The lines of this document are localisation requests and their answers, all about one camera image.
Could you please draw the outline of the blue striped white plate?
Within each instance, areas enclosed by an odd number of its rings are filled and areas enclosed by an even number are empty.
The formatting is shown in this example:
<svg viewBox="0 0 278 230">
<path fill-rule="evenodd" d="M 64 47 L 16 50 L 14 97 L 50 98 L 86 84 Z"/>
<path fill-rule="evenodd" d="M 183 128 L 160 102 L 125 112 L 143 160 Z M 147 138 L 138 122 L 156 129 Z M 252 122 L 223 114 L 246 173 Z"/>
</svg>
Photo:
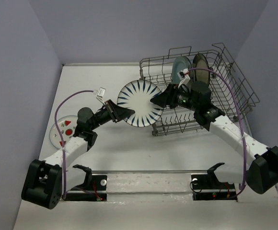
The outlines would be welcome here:
<svg viewBox="0 0 278 230">
<path fill-rule="evenodd" d="M 117 105 L 134 110 L 135 113 L 124 119 L 133 127 L 148 127 L 156 123 L 163 113 L 163 108 L 150 102 L 150 99 L 162 91 L 146 80 L 134 80 L 126 84 L 117 98 Z"/>
</svg>

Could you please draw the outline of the teal plate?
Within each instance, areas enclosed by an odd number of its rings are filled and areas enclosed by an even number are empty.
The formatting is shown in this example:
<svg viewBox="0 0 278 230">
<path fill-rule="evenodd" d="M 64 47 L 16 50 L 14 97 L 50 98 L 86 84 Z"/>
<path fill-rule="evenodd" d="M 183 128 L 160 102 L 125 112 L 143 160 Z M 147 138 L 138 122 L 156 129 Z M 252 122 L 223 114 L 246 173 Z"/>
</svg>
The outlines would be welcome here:
<svg viewBox="0 0 278 230">
<path fill-rule="evenodd" d="M 174 60 L 172 67 L 172 83 L 179 84 L 183 78 L 180 77 L 178 73 L 183 71 L 184 69 L 191 69 L 192 67 L 192 63 L 187 57 L 177 57 Z"/>
</svg>

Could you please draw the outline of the brown rimmed cream plate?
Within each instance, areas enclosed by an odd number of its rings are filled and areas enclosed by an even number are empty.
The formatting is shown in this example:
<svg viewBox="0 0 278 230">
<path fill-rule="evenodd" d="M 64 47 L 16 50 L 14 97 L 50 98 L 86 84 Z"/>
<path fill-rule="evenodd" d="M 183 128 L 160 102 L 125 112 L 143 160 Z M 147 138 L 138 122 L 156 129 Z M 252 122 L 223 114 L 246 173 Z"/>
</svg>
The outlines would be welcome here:
<svg viewBox="0 0 278 230">
<path fill-rule="evenodd" d="M 206 57 L 201 54 L 197 53 L 193 59 L 193 67 L 195 68 L 195 80 L 201 81 L 209 86 L 210 83 L 210 72 L 209 63 Z"/>
</svg>

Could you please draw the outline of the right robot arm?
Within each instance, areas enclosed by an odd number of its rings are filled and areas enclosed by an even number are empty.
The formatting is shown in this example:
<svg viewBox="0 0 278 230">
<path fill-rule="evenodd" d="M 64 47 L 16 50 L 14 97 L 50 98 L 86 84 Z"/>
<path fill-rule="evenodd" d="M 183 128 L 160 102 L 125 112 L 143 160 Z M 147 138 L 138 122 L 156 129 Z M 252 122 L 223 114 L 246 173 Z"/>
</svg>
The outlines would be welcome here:
<svg viewBox="0 0 278 230">
<path fill-rule="evenodd" d="M 164 92 L 154 96 L 151 103 L 162 108 L 177 106 L 194 111 L 194 119 L 207 131 L 221 138 L 243 157 L 241 172 L 225 163 L 217 163 L 208 169 L 207 184 L 212 188 L 224 182 L 245 185 L 263 194 L 278 183 L 278 147 L 272 148 L 253 139 L 241 126 L 234 124 L 225 113 L 211 103 L 208 85 L 196 81 L 189 92 L 170 84 Z"/>
</svg>

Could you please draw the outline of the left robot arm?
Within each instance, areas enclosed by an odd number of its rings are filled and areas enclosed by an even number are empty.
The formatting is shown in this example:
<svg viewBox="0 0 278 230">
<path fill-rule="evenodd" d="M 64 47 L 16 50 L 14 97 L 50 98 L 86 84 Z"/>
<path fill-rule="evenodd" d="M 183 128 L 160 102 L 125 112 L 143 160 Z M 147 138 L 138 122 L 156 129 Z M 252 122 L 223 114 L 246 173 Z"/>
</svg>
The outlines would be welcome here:
<svg viewBox="0 0 278 230">
<path fill-rule="evenodd" d="M 122 121 L 135 113 L 134 110 L 118 106 L 108 100 L 94 113 L 89 107 L 78 111 L 77 125 L 68 142 L 43 160 L 33 160 L 24 181 L 21 199 L 47 209 L 53 209 L 67 192 L 78 186 L 87 189 L 92 183 L 89 167 L 72 163 L 88 152 L 95 144 L 99 126 L 113 121 Z"/>
</svg>

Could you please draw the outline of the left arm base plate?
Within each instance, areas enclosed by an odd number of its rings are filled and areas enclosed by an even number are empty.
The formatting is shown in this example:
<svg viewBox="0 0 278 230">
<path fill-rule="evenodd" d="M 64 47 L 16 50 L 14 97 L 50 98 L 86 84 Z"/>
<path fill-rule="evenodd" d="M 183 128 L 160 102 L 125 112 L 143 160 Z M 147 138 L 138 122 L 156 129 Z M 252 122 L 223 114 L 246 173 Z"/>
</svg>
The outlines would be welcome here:
<svg viewBox="0 0 278 230">
<path fill-rule="evenodd" d="M 107 201 L 107 175 L 93 174 L 89 185 L 78 185 L 67 192 L 64 201 Z"/>
</svg>

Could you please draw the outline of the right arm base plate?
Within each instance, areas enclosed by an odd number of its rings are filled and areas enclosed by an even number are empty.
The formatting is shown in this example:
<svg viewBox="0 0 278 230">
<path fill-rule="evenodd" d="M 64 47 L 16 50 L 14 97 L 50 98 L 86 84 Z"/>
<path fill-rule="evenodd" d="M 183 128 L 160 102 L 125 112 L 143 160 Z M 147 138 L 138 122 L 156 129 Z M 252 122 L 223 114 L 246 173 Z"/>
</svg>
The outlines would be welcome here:
<svg viewBox="0 0 278 230">
<path fill-rule="evenodd" d="M 191 175 L 189 186 L 194 201 L 237 200 L 234 184 L 220 183 L 208 174 Z"/>
</svg>

